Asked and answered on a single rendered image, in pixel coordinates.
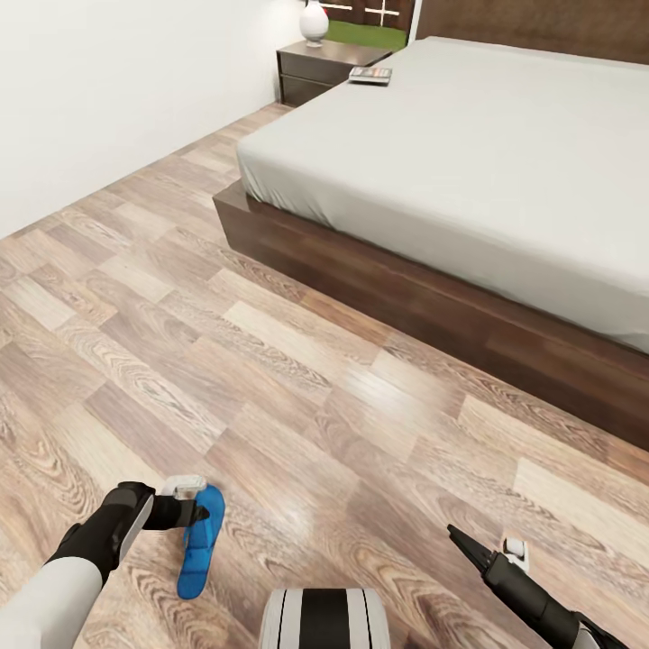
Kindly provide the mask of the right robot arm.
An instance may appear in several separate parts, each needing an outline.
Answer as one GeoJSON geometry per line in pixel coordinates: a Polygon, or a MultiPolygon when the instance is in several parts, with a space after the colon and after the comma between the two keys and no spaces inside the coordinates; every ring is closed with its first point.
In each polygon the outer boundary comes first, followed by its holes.
{"type": "Polygon", "coordinates": [[[629,649],[582,612],[566,609],[529,575],[527,542],[506,537],[502,552],[492,552],[459,528],[447,530],[476,565],[485,584],[553,649],[629,649]]]}

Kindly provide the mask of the sandal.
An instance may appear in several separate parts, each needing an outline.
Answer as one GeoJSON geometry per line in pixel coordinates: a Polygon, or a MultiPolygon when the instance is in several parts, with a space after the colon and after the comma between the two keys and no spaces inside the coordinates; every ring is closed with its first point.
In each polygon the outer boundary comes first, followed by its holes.
{"type": "Polygon", "coordinates": [[[224,496],[215,486],[198,491],[195,500],[210,512],[210,517],[196,521],[187,530],[186,557],[177,584],[179,597],[187,600],[195,599],[203,591],[225,511],[224,496]]]}

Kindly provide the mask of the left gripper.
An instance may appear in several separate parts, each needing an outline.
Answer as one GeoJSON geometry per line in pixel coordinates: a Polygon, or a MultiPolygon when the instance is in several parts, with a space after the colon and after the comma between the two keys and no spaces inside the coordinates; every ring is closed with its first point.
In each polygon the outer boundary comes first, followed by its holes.
{"type": "Polygon", "coordinates": [[[170,528],[187,528],[199,520],[206,520],[210,512],[204,506],[198,506],[195,499],[175,499],[161,496],[166,501],[163,518],[149,530],[166,531],[170,528]]]}

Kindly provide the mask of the hardback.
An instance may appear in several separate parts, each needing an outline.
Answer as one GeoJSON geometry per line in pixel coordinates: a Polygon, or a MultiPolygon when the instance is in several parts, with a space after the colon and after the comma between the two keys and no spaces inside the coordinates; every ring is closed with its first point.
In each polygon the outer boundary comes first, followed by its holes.
{"type": "Polygon", "coordinates": [[[387,83],[390,81],[391,76],[392,69],[353,67],[352,72],[349,75],[349,80],[387,83]]]}

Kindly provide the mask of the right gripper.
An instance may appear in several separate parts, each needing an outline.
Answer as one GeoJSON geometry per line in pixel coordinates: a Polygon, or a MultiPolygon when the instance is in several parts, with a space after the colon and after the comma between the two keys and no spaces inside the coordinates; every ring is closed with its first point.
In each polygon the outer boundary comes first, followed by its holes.
{"type": "Polygon", "coordinates": [[[492,552],[454,525],[449,524],[447,530],[457,547],[481,572],[485,584],[535,630],[545,612],[549,593],[502,552],[492,552]]]}

